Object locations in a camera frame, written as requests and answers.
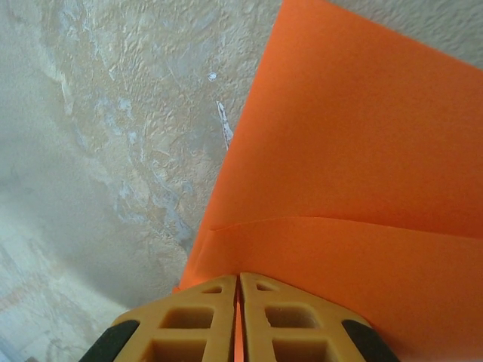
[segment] textured wall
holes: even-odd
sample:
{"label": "textured wall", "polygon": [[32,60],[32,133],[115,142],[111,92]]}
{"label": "textured wall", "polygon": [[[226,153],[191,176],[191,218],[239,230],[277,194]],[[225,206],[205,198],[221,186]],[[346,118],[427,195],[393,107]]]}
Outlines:
{"label": "textured wall", "polygon": [[[483,67],[480,0],[335,2]],[[0,348],[77,360],[176,284],[279,3],[0,0]]]}

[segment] orange sheet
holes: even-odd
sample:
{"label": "orange sheet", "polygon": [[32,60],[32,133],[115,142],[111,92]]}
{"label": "orange sheet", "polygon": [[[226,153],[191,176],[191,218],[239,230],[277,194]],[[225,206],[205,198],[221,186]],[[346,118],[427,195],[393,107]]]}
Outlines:
{"label": "orange sheet", "polygon": [[285,0],[180,288],[256,272],[402,359],[483,357],[482,238],[483,72]]}

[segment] black rubber pad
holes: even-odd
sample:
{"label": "black rubber pad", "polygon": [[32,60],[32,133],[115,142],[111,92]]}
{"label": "black rubber pad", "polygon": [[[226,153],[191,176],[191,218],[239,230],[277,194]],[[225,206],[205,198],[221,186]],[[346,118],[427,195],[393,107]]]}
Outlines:
{"label": "black rubber pad", "polygon": [[366,362],[399,362],[374,329],[350,319],[342,325]]}
{"label": "black rubber pad", "polygon": [[79,362],[113,362],[138,327],[138,321],[125,321],[108,328]]}

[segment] orange paper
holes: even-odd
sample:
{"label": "orange paper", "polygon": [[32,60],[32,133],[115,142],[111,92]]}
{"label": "orange paper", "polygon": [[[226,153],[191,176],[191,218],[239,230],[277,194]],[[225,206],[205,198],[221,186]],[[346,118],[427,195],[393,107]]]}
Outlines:
{"label": "orange paper", "polygon": [[180,288],[256,272],[405,360],[483,357],[483,72],[285,0]]}

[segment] stucco surface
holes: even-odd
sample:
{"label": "stucco surface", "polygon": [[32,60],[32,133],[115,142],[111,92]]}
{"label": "stucco surface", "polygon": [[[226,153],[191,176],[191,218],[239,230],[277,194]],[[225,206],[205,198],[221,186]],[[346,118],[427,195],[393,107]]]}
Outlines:
{"label": "stucco surface", "polygon": [[[481,0],[334,2],[483,68]],[[0,0],[0,349],[78,360],[169,293],[279,5]]]}

